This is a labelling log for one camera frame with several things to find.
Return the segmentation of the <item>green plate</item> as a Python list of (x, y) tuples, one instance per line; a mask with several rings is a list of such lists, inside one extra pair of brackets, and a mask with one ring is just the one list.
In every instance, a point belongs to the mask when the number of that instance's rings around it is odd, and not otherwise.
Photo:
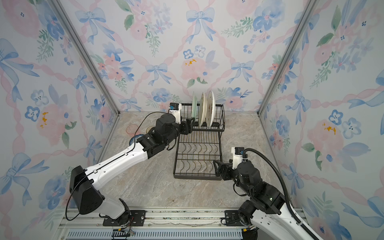
[(195, 93), (193, 93), (191, 116), (194, 119), (197, 118), (197, 104), (198, 104), (197, 95)]

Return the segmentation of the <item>cream plate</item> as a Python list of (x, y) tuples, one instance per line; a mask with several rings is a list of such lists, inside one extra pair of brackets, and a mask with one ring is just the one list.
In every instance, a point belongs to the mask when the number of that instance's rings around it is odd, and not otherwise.
[(200, 105), (199, 105), (199, 127), (203, 126), (203, 123), (206, 121), (207, 115), (207, 97), (205, 93), (202, 93)]

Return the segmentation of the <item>white floral plate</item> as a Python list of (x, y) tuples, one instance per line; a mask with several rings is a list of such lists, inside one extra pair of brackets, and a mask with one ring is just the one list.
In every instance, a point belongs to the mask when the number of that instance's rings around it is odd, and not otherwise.
[(215, 118), (215, 112), (216, 112), (215, 105), (216, 105), (215, 95), (212, 91), (209, 91), (207, 96), (207, 114), (206, 114), (206, 123), (208, 128), (212, 126), (213, 120)]

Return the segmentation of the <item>black wire dish rack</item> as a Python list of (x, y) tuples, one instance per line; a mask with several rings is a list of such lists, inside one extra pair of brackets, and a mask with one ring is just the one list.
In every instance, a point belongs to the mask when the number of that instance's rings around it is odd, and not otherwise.
[(176, 179), (219, 181), (216, 162), (223, 160), (221, 137), (225, 131), (224, 106), (217, 104), (211, 127), (195, 121), (189, 135), (180, 135), (173, 169)]

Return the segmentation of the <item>pink glass cup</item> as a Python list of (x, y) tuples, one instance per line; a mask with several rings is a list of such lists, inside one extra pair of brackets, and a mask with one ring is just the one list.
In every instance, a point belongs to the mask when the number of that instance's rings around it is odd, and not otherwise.
[(137, 129), (138, 129), (138, 125), (129, 125), (126, 127), (126, 133), (129, 135), (129, 136), (134, 136)]

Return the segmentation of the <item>white blue floral bowl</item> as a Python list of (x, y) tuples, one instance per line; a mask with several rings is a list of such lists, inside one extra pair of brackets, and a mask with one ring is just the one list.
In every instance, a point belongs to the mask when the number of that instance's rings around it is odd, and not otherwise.
[(138, 134), (138, 135), (135, 135), (134, 137), (132, 137), (129, 141), (129, 145), (131, 146), (132, 144), (134, 144), (135, 142), (137, 142), (137, 140), (139, 138), (141, 138), (143, 136), (143, 134)]

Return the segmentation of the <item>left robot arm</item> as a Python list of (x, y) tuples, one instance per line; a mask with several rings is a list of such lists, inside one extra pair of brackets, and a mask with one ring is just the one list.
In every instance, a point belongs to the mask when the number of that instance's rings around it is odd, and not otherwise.
[(84, 169), (75, 167), (71, 172), (70, 198), (75, 202), (80, 215), (99, 213), (121, 225), (130, 220), (131, 211), (124, 200), (115, 201), (101, 192), (101, 189), (134, 165), (148, 160), (167, 149), (179, 135), (193, 131), (194, 118), (177, 123), (173, 114), (163, 114), (147, 134), (139, 137), (127, 149), (113, 157)]

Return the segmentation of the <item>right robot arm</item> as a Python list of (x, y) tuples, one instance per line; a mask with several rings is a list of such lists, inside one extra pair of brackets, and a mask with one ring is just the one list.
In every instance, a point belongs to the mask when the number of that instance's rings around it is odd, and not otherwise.
[(232, 180), (249, 197), (238, 209), (240, 222), (256, 227), (274, 240), (320, 240), (321, 237), (292, 209), (285, 196), (262, 180), (250, 161), (233, 168), (232, 163), (214, 161), (216, 176)]

